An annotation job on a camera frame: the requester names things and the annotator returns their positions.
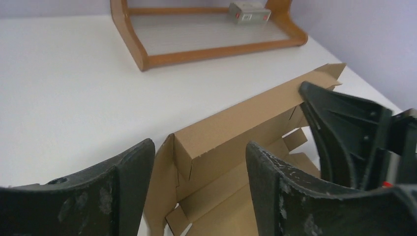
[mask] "wooden tray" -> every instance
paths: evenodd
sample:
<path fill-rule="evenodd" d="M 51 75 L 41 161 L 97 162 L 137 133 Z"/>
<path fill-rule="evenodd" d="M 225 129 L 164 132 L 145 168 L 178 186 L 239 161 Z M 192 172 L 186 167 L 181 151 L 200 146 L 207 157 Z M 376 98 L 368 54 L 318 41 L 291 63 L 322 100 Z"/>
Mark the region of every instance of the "wooden tray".
<path fill-rule="evenodd" d="M 290 5 L 268 0 L 268 23 L 236 26 L 227 7 L 129 8 L 127 0 L 111 0 L 113 21 L 141 71 L 303 45 L 308 36 L 291 20 Z"/>

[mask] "wall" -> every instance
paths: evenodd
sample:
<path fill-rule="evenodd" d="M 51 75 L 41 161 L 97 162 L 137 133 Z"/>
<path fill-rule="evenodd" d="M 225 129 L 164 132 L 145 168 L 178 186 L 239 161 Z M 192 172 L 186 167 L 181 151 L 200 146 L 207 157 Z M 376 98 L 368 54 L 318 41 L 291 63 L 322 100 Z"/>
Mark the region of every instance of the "wall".
<path fill-rule="evenodd" d="M 291 14 L 401 109 L 417 108 L 416 0 L 294 0 Z"/>
<path fill-rule="evenodd" d="M 128 0 L 226 6 L 229 0 Z M 110 0 L 0 0 L 0 18 L 109 14 Z M 298 25 L 402 109 L 417 107 L 417 0 L 293 0 Z"/>

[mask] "gray box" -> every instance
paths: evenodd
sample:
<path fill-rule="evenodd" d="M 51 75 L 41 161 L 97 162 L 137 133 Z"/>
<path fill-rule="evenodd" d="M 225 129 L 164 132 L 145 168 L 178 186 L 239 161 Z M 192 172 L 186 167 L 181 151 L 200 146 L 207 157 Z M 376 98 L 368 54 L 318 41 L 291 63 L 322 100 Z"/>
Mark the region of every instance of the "gray box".
<path fill-rule="evenodd" d="M 266 23 L 271 10 L 260 2 L 235 1 L 229 5 L 229 17 L 236 24 Z"/>

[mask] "cardboard box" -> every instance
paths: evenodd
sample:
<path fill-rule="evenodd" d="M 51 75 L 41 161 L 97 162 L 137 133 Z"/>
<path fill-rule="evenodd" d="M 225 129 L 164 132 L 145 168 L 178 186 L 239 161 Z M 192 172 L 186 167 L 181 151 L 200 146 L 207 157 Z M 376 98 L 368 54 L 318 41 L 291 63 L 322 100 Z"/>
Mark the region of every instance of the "cardboard box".
<path fill-rule="evenodd" d="M 236 24 L 266 23 L 270 15 L 271 10 L 260 2 L 236 1 L 229 5 L 229 17 Z"/>
<path fill-rule="evenodd" d="M 166 223 L 175 236 L 188 229 L 188 236 L 257 235 L 246 144 L 254 140 L 318 177 L 304 153 L 289 154 L 307 141 L 298 88 L 309 81 L 333 89 L 344 67 L 324 65 L 169 135 L 156 154 L 145 203 L 151 235 L 162 236 Z"/>

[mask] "white tabletop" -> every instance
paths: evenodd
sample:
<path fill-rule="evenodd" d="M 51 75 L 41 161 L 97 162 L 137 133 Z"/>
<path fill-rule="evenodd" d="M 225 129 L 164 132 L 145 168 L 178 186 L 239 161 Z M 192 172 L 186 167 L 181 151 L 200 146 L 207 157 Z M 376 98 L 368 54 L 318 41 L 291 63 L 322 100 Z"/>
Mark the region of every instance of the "white tabletop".
<path fill-rule="evenodd" d="M 326 63 L 302 47 L 151 69 L 110 16 L 0 20 L 0 186 L 44 184 L 183 127 Z M 336 91 L 394 104 L 349 68 Z M 308 128 L 304 151 L 318 165 Z M 145 224 L 139 235 L 145 235 Z"/>

